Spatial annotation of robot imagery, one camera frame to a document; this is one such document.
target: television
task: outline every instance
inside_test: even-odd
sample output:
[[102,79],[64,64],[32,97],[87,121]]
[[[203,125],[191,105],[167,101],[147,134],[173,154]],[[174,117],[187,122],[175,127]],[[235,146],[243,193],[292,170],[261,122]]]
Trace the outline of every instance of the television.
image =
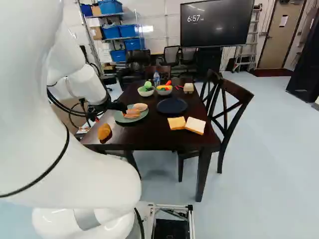
[[180,4],[182,47],[245,45],[254,0],[206,0]]

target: water bottle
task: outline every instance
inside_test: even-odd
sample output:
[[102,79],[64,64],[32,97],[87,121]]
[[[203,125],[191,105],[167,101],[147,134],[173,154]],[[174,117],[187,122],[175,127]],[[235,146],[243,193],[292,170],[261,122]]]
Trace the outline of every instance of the water bottle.
[[154,73],[153,81],[154,81],[155,87],[160,85],[160,75],[157,71],[155,71],[155,73]]

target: green plate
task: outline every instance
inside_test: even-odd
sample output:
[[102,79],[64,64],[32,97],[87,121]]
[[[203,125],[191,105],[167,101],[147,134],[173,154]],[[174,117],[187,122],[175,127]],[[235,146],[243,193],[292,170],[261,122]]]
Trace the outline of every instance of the green plate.
[[[132,109],[132,108],[133,108],[133,105],[128,105],[128,109]],[[132,123],[132,122],[136,122],[136,121],[143,119],[145,116],[148,115],[148,113],[149,113],[149,108],[147,108],[145,111],[141,112],[141,114],[138,118],[127,119],[127,118],[124,118],[123,113],[121,111],[115,111],[114,119],[115,119],[115,121],[117,121],[119,123]]]

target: bowl of fruit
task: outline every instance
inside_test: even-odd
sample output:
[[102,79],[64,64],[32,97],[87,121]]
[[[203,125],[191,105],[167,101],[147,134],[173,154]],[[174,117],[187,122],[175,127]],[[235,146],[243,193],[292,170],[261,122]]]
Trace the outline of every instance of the bowl of fruit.
[[138,88],[140,96],[148,97],[154,93],[154,87],[150,81],[146,81],[145,84]]
[[161,85],[156,87],[156,91],[161,96],[168,96],[173,90],[173,86]]

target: table top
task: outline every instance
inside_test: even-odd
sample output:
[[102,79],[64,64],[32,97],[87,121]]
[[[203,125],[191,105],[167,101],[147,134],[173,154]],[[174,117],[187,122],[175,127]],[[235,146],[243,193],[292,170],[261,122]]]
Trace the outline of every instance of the table top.
[[[183,85],[189,80],[178,79]],[[124,104],[145,103],[149,114],[142,120],[130,124],[116,123],[113,117],[115,111],[108,110],[91,130],[82,138],[81,143],[91,149],[100,150],[200,150],[202,147],[218,148],[220,139],[212,129],[204,104],[195,89],[193,94],[185,94],[183,90],[173,88],[170,96],[160,96],[155,91],[150,97],[139,95],[137,88],[145,81],[131,83],[121,94],[119,100]],[[188,103],[183,116],[187,121],[189,116],[206,121],[204,135],[183,130],[170,130],[167,116],[157,112],[157,104],[167,97],[179,97]],[[108,123],[112,129],[112,137],[102,144],[97,136],[98,128]]]

